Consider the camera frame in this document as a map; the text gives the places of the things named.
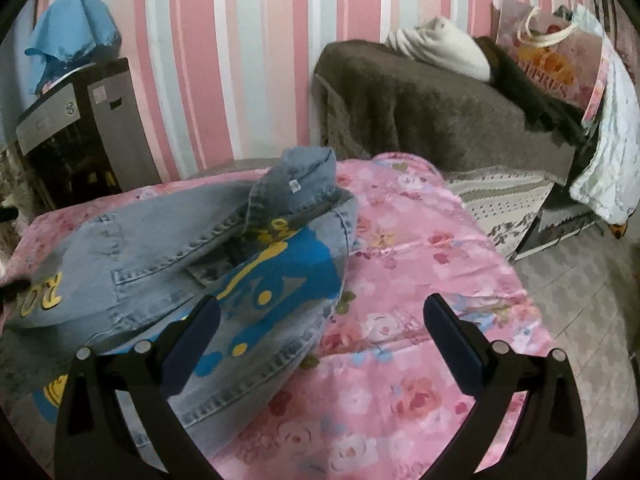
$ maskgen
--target white tag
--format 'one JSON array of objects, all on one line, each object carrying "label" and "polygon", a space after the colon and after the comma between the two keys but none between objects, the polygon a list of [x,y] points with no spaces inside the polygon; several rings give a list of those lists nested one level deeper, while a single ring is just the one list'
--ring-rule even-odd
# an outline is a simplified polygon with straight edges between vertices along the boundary
[{"label": "white tag", "polygon": [[300,186],[297,180],[290,180],[289,187],[291,188],[292,193],[297,193],[302,189],[302,186]]},{"label": "white tag", "polygon": [[104,89],[104,86],[98,86],[98,88],[94,88],[94,102],[99,105],[101,102],[107,100],[107,91]]}]

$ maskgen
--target tile floor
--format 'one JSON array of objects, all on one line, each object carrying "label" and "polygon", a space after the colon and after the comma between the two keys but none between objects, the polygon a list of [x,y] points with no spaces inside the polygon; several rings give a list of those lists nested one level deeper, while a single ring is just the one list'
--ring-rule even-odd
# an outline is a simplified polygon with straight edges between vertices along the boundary
[{"label": "tile floor", "polygon": [[611,457],[638,416],[628,352],[640,327],[640,217],[622,240],[596,227],[514,263],[568,355],[585,417],[589,474]]}]

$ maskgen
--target striped wallpaper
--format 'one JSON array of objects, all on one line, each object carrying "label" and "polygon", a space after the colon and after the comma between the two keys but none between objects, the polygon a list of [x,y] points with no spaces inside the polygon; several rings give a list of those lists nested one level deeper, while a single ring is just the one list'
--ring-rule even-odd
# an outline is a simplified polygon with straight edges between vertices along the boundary
[{"label": "striped wallpaper", "polygon": [[[53,1],[38,0],[38,15]],[[502,0],[103,1],[123,37],[152,155],[169,181],[317,142],[308,82],[327,43],[383,41],[389,30],[437,14],[473,35],[489,34],[492,5]],[[523,1],[543,10],[595,5]]]}]

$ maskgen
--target white garment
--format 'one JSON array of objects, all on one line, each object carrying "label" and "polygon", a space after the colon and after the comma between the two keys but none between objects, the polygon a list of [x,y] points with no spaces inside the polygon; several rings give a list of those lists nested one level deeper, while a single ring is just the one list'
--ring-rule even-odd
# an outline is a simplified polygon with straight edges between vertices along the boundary
[{"label": "white garment", "polygon": [[602,37],[603,49],[610,50],[610,65],[596,153],[569,193],[609,224],[623,224],[640,200],[640,108],[636,88],[596,17],[578,5],[572,21]]},{"label": "white garment", "polygon": [[442,16],[417,28],[390,32],[385,44],[411,59],[447,68],[485,83],[491,78],[491,67],[478,44]]}]

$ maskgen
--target denim shirt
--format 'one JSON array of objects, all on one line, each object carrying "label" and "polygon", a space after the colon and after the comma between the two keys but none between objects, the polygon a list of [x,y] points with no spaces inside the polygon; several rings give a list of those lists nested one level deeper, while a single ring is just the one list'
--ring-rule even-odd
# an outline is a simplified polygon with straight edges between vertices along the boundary
[{"label": "denim shirt", "polygon": [[[170,404],[204,453],[237,436],[321,336],[340,297],[357,202],[336,186],[335,166],[330,148],[292,148],[257,182],[130,204],[61,242],[0,338],[0,400],[36,459],[49,460],[46,426],[78,348],[124,352],[153,340],[205,293],[218,298],[222,322]],[[128,394],[118,395],[142,456],[157,463]]]}]

